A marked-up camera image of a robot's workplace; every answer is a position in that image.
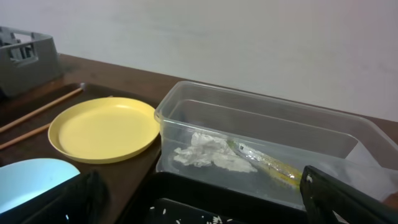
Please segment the rice food scraps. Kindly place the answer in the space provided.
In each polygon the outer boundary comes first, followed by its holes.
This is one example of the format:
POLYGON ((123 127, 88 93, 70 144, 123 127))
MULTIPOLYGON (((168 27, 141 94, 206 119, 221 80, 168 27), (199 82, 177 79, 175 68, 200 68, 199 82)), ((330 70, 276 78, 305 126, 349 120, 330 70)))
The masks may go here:
POLYGON ((233 224, 239 223, 230 217, 217 215, 193 207, 170 205, 149 210, 144 223, 150 224, 233 224))

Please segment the green snack wrapper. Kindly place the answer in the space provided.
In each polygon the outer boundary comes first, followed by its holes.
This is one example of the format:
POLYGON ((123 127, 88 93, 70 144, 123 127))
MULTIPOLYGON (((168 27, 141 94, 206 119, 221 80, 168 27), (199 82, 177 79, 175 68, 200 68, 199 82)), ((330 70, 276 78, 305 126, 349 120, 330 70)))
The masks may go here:
POLYGON ((253 149, 246 144, 231 139, 227 140, 227 144, 235 154, 261 169, 277 182, 287 185, 292 189, 299 189, 302 171, 253 149))

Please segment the light blue bowl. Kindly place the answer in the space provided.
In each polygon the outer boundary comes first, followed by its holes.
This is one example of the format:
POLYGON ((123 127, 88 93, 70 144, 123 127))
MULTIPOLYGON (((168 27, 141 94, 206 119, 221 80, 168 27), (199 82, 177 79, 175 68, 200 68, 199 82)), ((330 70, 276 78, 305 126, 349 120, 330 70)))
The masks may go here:
POLYGON ((1 167, 1 213, 79 174, 74 165, 51 158, 28 159, 1 167))

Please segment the wooden chopstick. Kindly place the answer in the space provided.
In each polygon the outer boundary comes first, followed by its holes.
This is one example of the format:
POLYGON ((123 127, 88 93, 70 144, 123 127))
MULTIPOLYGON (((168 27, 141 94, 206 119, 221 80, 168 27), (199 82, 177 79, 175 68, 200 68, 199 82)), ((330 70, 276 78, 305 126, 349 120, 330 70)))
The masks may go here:
POLYGON ((21 136, 15 138, 15 139, 12 139, 12 140, 10 140, 10 141, 8 141, 8 142, 2 144, 2 145, 1 145, 1 149, 5 149, 5 148, 7 148, 7 147, 9 147, 9 146, 11 146, 11 145, 13 145, 13 144, 16 144, 16 143, 18 143, 18 142, 21 142, 21 141, 23 141, 23 140, 25 140, 25 139, 27 139, 27 138, 30 138, 30 137, 32 137, 32 136, 34 136, 34 135, 36 135, 36 134, 39 134, 39 133, 45 131, 46 129, 48 129, 49 127, 50 127, 50 123, 49 123, 49 124, 46 124, 46 125, 44 125, 44 126, 41 126, 41 127, 39 127, 39 128, 36 128, 36 129, 34 129, 34 130, 32 130, 32 131, 30 131, 30 132, 28 132, 28 133, 25 133, 25 134, 23 134, 23 135, 21 135, 21 136))
POLYGON ((56 100, 53 100, 50 103, 47 103, 46 105, 44 105, 44 106, 42 106, 42 107, 40 107, 40 108, 38 108, 38 109, 28 113, 28 114, 16 119, 15 121, 12 121, 11 123, 1 127, 1 132, 3 133, 5 131, 7 131, 8 129, 13 128, 14 126, 17 126, 18 124, 23 123, 24 121, 34 117, 35 115, 38 115, 39 113, 41 113, 41 112, 43 112, 43 111, 45 111, 45 110, 47 110, 47 109, 59 104, 60 102, 62 102, 64 100, 76 95, 77 93, 80 93, 81 91, 83 91, 82 88, 77 88, 76 90, 73 90, 73 91, 67 93, 66 95, 63 95, 60 98, 57 98, 56 100))

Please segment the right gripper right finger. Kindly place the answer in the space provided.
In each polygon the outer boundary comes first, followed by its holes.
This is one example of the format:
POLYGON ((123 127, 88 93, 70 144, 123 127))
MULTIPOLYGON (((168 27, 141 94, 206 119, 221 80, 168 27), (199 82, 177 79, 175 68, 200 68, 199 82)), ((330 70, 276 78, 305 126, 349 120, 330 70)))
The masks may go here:
POLYGON ((314 166, 305 166, 300 193, 309 223, 397 224, 397 211, 314 166))

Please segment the white tissue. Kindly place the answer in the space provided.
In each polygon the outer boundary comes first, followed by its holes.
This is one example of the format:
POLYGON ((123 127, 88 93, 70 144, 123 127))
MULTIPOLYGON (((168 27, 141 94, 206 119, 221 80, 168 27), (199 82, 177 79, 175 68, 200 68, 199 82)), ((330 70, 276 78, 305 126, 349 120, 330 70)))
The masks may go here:
POLYGON ((248 161, 239 157, 223 138, 202 133, 193 133, 191 145, 174 150, 174 161, 184 166, 208 167, 215 165, 233 172, 257 172, 248 161))

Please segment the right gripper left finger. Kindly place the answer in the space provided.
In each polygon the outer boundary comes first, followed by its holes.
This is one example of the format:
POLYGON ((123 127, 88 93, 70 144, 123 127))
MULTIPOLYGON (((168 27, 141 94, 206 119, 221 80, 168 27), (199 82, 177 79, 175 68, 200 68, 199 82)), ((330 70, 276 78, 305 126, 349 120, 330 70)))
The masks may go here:
POLYGON ((98 223, 107 203, 106 183, 93 170, 2 213, 1 223, 98 223))

